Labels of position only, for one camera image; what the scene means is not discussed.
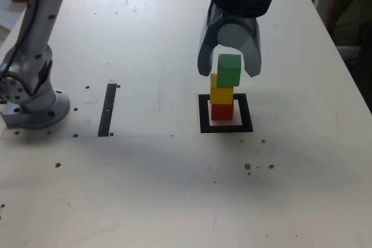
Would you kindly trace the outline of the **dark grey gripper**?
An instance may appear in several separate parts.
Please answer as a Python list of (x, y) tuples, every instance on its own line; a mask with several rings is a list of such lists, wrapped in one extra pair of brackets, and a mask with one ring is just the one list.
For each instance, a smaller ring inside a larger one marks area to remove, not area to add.
[(239, 17), (222, 12), (211, 1), (199, 44), (197, 66), (200, 75), (210, 75), (213, 50), (218, 44), (241, 52), (244, 58), (244, 70), (250, 77), (261, 73), (260, 31), (256, 18)]

